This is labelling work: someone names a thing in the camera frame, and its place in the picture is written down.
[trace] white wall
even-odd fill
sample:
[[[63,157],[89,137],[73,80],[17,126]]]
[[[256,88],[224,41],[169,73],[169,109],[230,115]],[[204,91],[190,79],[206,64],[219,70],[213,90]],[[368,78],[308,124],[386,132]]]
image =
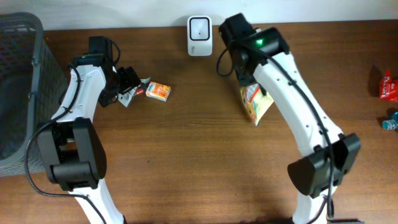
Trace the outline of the white wall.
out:
[[[46,30],[214,24],[243,12],[252,23],[398,19],[398,0],[0,0],[0,14],[27,11]]]

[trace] wood surface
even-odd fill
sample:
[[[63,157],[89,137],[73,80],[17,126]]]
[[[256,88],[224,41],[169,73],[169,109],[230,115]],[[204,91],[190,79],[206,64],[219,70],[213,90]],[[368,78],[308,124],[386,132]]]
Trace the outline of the wood surface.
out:
[[[398,21],[261,24],[279,28],[309,88],[329,117],[362,148],[334,196],[337,218],[397,223],[398,133],[384,131],[398,104],[377,98],[382,73],[398,75]],[[213,54],[187,54],[186,28],[65,30],[45,33],[59,64],[105,35],[122,50],[118,66],[170,85],[166,103],[138,96],[97,106],[94,126],[106,151],[106,183],[128,223],[238,223],[291,217],[297,191],[287,166],[300,158],[276,105],[258,127],[238,84],[215,72],[225,48],[213,27]],[[229,70],[229,57],[221,69]],[[37,185],[61,192],[44,174]],[[0,223],[88,223],[74,199],[47,198],[23,175],[0,178]]]

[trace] green light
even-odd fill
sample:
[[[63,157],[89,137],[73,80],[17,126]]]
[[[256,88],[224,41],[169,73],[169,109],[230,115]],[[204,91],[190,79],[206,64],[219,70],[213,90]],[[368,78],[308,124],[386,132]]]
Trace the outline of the green light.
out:
[[[256,40],[256,45],[261,46],[264,43],[264,39],[258,39]]]

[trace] snack bag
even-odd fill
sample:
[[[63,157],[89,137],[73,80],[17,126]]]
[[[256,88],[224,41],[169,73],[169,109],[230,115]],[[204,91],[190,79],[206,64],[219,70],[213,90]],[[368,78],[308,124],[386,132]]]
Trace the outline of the snack bag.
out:
[[[391,78],[390,70],[386,71],[384,78],[380,82],[379,98],[398,103],[398,80]]]
[[[151,98],[166,102],[169,97],[171,87],[156,82],[150,82],[146,91],[146,95]]]
[[[241,96],[250,120],[257,126],[274,99],[268,93],[264,96],[258,83],[241,87]]]

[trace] red wrapper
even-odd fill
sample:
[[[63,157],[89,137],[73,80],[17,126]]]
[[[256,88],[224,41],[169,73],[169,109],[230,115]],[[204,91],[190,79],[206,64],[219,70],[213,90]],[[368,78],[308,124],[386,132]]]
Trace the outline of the red wrapper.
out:
[[[398,103],[398,80],[391,78],[389,70],[386,71],[384,78],[380,82],[379,98]]]

